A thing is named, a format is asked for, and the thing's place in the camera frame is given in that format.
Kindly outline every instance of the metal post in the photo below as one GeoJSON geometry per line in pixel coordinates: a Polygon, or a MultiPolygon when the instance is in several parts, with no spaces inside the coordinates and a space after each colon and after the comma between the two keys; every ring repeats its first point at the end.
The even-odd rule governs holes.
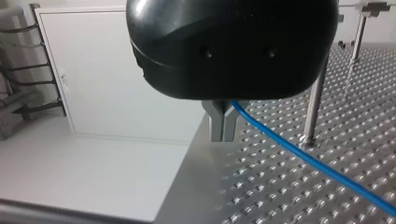
{"type": "MultiPolygon", "coordinates": [[[[30,4],[29,6],[30,6],[30,9],[32,10],[32,15],[33,15],[33,18],[35,20],[35,24],[38,25],[38,19],[37,19],[37,16],[35,15],[35,9],[39,8],[40,5],[39,4],[30,4]]],[[[43,37],[43,34],[41,33],[40,27],[38,27],[37,31],[38,31],[38,34],[40,36],[40,42],[44,43],[44,37],[43,37]]],[[[53,72],[52,64],[50,64],[50,56],[49,56],[49,53],[47,52],[47,46],[43,45],[43,49],[44,49],[44,53],[46,55],[47,63],[49,64],[49,70],[50,70],[50,73],[51,73],[52,81],[55,81],[55,74],[53,72]]],[[[61,93],[59,91],[58,85],[55,83],[54,86],[55,86],[56,92],[58,93],[58,101],[62,101],[61,93]]],[[[64,109],[64,104],[62,104],[62,111],[64,112],[64,116],[66,116],[66,110],[64,109]]]]}
{"type": "Polygon", "coordinates": [[[353,65],[359,61],[359,52],[361,51],[361,41],[363,40],[364,28],[366,26],[367,17],[361,14],[361,19],[359,20],[359,27],[355,38],[355,48],[353,49],[352,58],[350,59],[350,64],[353,65]]]}
{"type": "Polygon", "coordinates": [[[314,138],[315,127],[317,125],[320,98],[323,92],[323,84],[326,76],[328,62],[329,62],[329,56],[327,57],[326,62],[323,64],[318,79],[315,81],[311,89],[308,112],[306,114],[306,120],[305,120],[304,135],[302,137],[303,144],[307,146],[311,146],[315,142],[315,138],[314,138]]]}

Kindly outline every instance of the black plastic housing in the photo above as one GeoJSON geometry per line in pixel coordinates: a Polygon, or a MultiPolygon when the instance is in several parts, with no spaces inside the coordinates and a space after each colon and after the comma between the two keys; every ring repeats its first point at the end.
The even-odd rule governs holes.
{"type": "Polygon", "coordinates": [[[279,99],[317,78],[335,36],[336,0],[129,0],[146,81],[192,100],[279,99]]]}

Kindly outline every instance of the screw hole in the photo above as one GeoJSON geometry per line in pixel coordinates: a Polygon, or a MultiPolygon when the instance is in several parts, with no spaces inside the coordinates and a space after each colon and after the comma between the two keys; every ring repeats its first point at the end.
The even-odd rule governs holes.
{"type": "Polygon", "coordinates": [[[207,59],[210,59],[213,57],[212,52],[210,51],[208,46],[202,46],[200,49],[200,53],[201,55],[203,55],[204,57],[206,57],[207,59]]]}

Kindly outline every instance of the white cabinet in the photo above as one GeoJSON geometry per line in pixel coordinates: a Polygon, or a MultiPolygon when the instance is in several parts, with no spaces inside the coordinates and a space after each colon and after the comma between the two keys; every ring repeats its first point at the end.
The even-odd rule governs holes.
{"type": "Polygon", "coordinates": [[[171,99],[145,81],[124,7],[42,8],[37,16],[75,133],[190,142],[201,103],[171,99]]]}

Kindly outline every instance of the white wall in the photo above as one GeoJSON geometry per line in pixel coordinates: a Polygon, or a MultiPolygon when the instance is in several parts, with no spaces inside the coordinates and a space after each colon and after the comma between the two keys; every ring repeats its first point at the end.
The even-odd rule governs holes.
{"type": "MultiPolygon", "coordinates": [[[[54,5],[63,5],[63,4],[111,4],[111,5],[122,5],[125,4],[126,0],[6,0],[1,1],[2,6],[7,3],[10,7],[12,6],[21,6],[25,9],[26,21],[14,20],[14,25],[26,25],[33,23],[33,17],[30,14],[30,9],[28,4],[30,3],[38,3],[42,7],[50,7],[54,5]]],[[[345,4],[353,4],[357,3],[359,0],[340,0],[340,5],[345,4]]],[[[396,0],[389,0],[391,3],[396,3],[396,0]]],[[[344,40],[346,42],[350,42],[355,38],[356,29],[359,22],[359,12],[353,8],[341,8],[341,13],[345,15],[345,21],[339,24],[339,29],[335,41],[344,40]]],[[[9,24],[3,24],[4,22],[0,22],[0,25],[5,25],[8,27],[9,24]]],[[[20,39],[22,43],[37,43],[39,42],[39,38],[37,33],[31,32],[30,36],[22,36],[20,35],[20,39]]],[[[391,10],[389,13],[381,13],[378,18],[371,18],[367,21],[366,32],[363,38],[364,42],[396,42],[396,7],[391,10]]],[[[15,64],[21,65],[21,63],[43,63],[45,61],[44,54],[41,49],[37,50],[24,50],[23,54],[25,55],[26,60],[21,60],[23,57],[19,53],[14,53],[15,64]]],[[[30,71],[32,73],[33,80],[42,80],[42,79],[50,79],[50,73],[47,68],[42,69],[33,69],[30,71]]],[[[44,92],[45,102],[51,102],[56,100],[56,92],[51,86],[40,86],[38,87],[40,90],[44,92]]]]}

